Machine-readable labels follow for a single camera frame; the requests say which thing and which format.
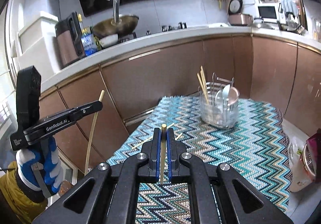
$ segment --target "pot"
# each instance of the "pot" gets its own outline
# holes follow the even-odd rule
[[[268,29],[274,29],[273,27],[271,27],[269,24],[264,23],[264,20],[262,18],[254,18],[254,20],[261,20],[261,22],[252,22],[251,24],[249,24],[248,26],[250,27],[254,27],[254,28],[268,28]]]
[[[232,26],[247,26],[253,23],[253,16],[239,13],[229,15],[228,20]]]
[[[109,35],[118,34],[119,37],[131,34],[138,24],[139,17],[136,15],[120,15],[120,0],[113,0],[113,18],[97,23],[93,32],[99,39]]]

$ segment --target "zigzag tablecloth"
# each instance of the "zigzag tablecloth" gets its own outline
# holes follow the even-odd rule
[[[220,130],[201,120],[198,97],[164,97],[107,162],[125,161],[141,150],[132,147],[152,136],[155,127],[175,123],[175,136],[183,133],[179,140],[188,152],[213,165],[228,162],[285,212],[292,174],[282,114],[271,104],[249,99],[240,99],[239,111],[235,127]],[[170,184],[168,171],[164,178],[163,185],[141,184],[136,223],[190,223],[187,185]]]

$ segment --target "brown cabinet door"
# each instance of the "brown cabinet door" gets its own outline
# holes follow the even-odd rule
[[[253,37],[253,51],[251,98],[269,102],[285,114],[294,81],[297,47]]]
[[[205,40],[203,46],[206,56],[206,81],[212,81],[214,72],[217,77],[232,80],[234,77],[234,50],[232,37]]]
[[[66,109],[58,92],[54,92],[44,99],[40,100],[40,117],[49,116],[51,114]],[[60,131],[54,135],[57,146],[65,154],[65,156],[79,169],[84,171],[88,141],[83,136],[76,125],[72,125],[67,129]],[[89,157],[89,166],[94,168],[104,159],[92,148]]]
[[[73,108],[98,100],[102,90],[105,90],[103,109],[98,114],[92,144],[105,159],[108,159],[128,138],[128,132],[106,91],[99,71],[86,75],[59,91],[67,106]],[[78,121],[87,138],[93,117],[94,114]]]
[[[240,98],[250,98],[253,73],[253,48],[250,36],[233,37],[235,87]]]
[[[308,136],[321,128],[321,55],[303,47],[285,119]]]
[[[102,68],[123,119],[156,106],[163,96],[190,95],[204,65],[202,42],[168,47]]]

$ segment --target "utensil drying rack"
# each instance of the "utensil drying rack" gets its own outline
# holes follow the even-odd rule
[[[198,88],[202,120],[220,129],[232,128],[239,115],[239,98],[231,104],[229,98],[217,96],[217,93],[228,84],[233,87],[234,78],[230,81],[219,78],[213,73],[212,82],[206,82],[208,103],[203,91]]]

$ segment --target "white and blue glove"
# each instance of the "white and blue glove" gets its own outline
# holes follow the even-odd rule
[[[40,152],[32,148],[19,150],[16,154],[18,174],[22,182],[34,191],[40,191],[38,182],[33,174],[32,165],[37,163],[38,169],[45,171],[45,184],[51,185],[51,190],[57,193],[63,180],[64,171],[61,167],[61,160],[58,157],[56,141],[53,137],[48,140],[49,152],[45,158],[44,165],[39,163]]]

